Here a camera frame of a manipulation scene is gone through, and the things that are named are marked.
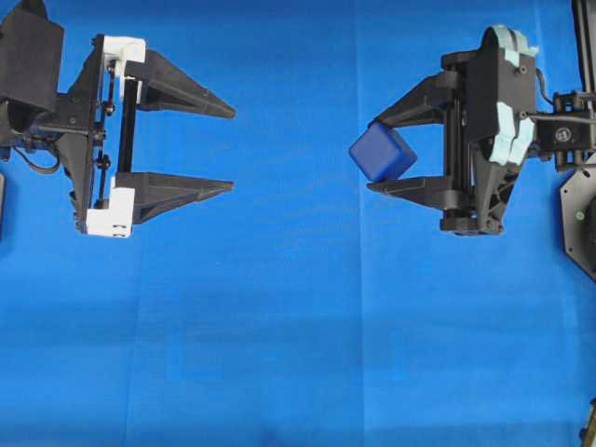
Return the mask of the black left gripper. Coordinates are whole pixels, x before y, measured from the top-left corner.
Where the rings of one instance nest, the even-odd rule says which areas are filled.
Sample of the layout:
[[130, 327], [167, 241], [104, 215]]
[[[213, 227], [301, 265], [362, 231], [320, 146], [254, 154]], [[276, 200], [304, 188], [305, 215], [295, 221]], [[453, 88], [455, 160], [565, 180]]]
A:
[[233, 119], [236, 110], [151, 49], [141, 38], [97, 35], [81, 73], [39, 124], [52, 137], [71, 181], [75, 228], [98, 237], [129, 237], [133, 225], [233, 190], [234, 183], [153, 172], [118, 172], [103, 152], [105, 118], [124, 106], [121, 142], [134, 132], [136, 106]]

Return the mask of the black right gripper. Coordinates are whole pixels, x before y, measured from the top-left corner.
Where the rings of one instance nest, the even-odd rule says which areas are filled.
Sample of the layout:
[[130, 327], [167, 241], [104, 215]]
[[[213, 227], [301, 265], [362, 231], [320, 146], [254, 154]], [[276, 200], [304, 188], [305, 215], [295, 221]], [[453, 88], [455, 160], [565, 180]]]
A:
[[375, 193], [444, 210], [440, 229], [459, 236], [496, 236], [517, 180], [517, 169], [487, 159], [490, 141], [468, 142], [467, 66], [478, 50], [442, 58], [443, 71], [426, 77], [369, 124], [388, 128], [444, 124], [444, 173], [368, 183]]

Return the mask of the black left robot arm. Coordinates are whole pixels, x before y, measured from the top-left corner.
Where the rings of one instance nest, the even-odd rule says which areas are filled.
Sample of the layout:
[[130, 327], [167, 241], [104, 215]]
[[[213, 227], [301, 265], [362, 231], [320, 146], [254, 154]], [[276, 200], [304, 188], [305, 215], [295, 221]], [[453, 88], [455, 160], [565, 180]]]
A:
[[232, 191], [231, 182], [132, 169], [136, 114], [178, 111], [226, 119], [235, 110], [144, 40], [97, 35], [75, 83], [55, 108], [5, 99], [1, 157], [45, 150], [73, 189], [75, 226], [85, 235], [127, 238], [132, 229], [179, 207]]

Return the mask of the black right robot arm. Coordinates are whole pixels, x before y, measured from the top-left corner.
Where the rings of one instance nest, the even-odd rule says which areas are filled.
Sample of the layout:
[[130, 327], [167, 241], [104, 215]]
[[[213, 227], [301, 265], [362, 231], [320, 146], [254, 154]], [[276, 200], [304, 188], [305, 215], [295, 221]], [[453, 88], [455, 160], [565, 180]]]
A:
[[[535, 58], [508, 61], [503, 48], [447, 54], [425, 78], [384, 110], [349, 150], [375, 193], [442, 211], [440, 228], [460, 236], [498, 235], [522, 165], [553, 159], [556, 169], [589, 171], [595, 151], [594, 94], [572, 92], [538, 111], [543, 78]], [[443, 127], [441, 176], [403, 178], [416, 159], [398, 130]]]

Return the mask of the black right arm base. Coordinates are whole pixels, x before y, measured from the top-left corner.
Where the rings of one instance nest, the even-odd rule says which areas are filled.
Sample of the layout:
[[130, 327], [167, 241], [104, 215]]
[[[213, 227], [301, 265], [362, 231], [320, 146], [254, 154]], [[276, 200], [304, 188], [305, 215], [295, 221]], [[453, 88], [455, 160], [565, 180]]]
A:
[[595, 280], [595, 154], [560, 188], [563, 249]]

